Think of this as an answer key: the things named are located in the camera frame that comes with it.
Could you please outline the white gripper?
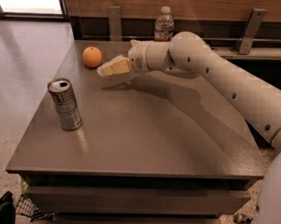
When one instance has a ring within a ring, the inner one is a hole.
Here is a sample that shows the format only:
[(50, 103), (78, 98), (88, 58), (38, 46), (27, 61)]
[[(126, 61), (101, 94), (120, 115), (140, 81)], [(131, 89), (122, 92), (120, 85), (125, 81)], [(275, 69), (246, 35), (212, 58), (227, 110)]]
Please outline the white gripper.
[(151, 42), (131, 40), (131, 47), (128, 51), (128, 59), (122, 55), (117, 56), (112, 61), (106, 62), (96, 69), (99, 76), (114, 76), (129, 73), (133, 70), (136, 73), (149, 72), (147, 52)]

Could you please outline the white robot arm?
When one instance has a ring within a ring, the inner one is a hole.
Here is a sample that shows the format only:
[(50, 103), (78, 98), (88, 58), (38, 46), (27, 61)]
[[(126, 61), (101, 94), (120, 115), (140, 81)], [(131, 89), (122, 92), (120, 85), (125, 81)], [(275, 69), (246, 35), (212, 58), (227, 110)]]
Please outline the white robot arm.
[(132, 40), (131, 44), (127, 56), (104, 63), (97, 73), (162, 71), (204, 77), (278, 152), (263, 178), (252, 224), (281, 224), (281, 90), (219, 57), (192, 32), (164, 42)]

